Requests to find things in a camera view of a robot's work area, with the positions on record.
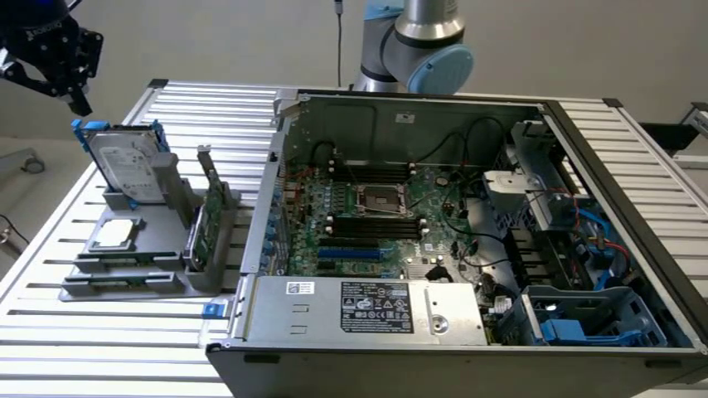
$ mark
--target sticker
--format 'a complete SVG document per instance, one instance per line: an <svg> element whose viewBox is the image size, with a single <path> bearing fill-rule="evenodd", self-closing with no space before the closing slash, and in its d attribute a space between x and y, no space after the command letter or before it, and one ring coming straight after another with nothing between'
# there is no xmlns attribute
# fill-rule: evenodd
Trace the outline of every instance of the sticker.
<svg viewBox="0 0 708 398"><path fill-rule="evenodd" d="M395 123L413 124L415 123L414 114L395 114Z"/></svg>
<svg viewBox="0 0 708 398"><path fill-rule="evenodd" d="M287 282L286 294L314 294L314 282Z"/></svg>
<svg viewBox="0 0 708 398"><path fill-rule="evenodd" d="M134 148L102 147L98 151L122 193L134 201L162 202L154 171L145 154Z"/></svg>
<svg viewBox="0 0 708 398"><path fill-rule="evenodd" d="M407 284L341 282L341 330L411 333Z"/></svg>

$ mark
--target cpu socket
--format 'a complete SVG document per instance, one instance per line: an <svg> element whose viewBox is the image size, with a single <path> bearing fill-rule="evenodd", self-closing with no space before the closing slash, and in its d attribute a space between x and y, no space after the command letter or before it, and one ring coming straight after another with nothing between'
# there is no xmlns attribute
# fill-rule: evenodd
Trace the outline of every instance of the cpu socket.
<svg viewBox="0 0 708 398"><path fill-rule="evenodd" d="M358 185L355 207L361 215L405 215L405 188L401 185Z"/></svg>

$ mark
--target circuit board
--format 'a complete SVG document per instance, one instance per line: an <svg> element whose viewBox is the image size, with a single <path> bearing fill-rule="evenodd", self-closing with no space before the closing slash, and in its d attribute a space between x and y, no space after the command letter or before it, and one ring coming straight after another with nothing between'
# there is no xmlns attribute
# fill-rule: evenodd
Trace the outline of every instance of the circuit board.
<svg viewBox="0 0 708 398"><path fill-rule="evenodd" d="M285 183L291 234L286 274L423 279L425 273L442 265L454 281L461 282L457 256L470 238L453 231L446 222L461 231L470 229L465 217L457 218L459 194L450 177L451 172L425 168L401 183L337 182L321 169L295 169ZM347 241L347 235L341 239L331 235L337 223L355 226L355 221L366 223L362 234L373 234L371 239L357 240L371 242L361 244L367 250L347 248L341 243ZM379 225L371 224L374 221L405 222L405 228L410 228L410 223L425 224L419 236L405 239L402 232L395 235L402 227L390 230L390 238L386 233L375 235Z"/></svg>
<svg viewBox="0 0 708 398"><path fill-rule="evenodd" d="M215 174L207 176L209 188L203 195L203 205L198 209L194 231L190 231L187 247L193 249L193 264L198 270L207 264L215 250L221 210L223 209L223 186Z"/></svg>

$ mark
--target blue pcie slot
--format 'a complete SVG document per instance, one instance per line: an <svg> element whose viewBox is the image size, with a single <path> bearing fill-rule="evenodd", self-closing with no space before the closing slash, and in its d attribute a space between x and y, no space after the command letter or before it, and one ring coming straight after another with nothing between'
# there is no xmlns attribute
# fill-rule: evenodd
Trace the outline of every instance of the blue pcie slot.
<svg viewBox="0 0 708 398"><path fill-rule="evenodd" d="M357 260L379 260L379 250L337 250L318 249L317 257L321 259L357 259Z"/></svg>

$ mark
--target aluminum profile table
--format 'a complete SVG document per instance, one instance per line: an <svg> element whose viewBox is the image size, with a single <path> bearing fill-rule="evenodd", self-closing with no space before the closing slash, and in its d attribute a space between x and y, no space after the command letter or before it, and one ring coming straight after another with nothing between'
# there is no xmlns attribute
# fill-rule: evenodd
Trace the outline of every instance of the aluminum profile table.
<svg viewBox="0 0 708 398"><path fill-rule="evenodd" d="M165 126L178 170L205 186L195 147L211 146L218 175L243 200L223 277L231 295L269 139L275 87L170 81L147 88L125 124ZM699 293L708 298L705 195L621 108L598 99L561 101L606 168ZM29 248L0 283L0 396L227 397L203 357L226 321L201 319L209 298L62 303L62 277L102 212L105 182L82 173ZM698 398L708 381L666 386L641 398Z"/></svg>

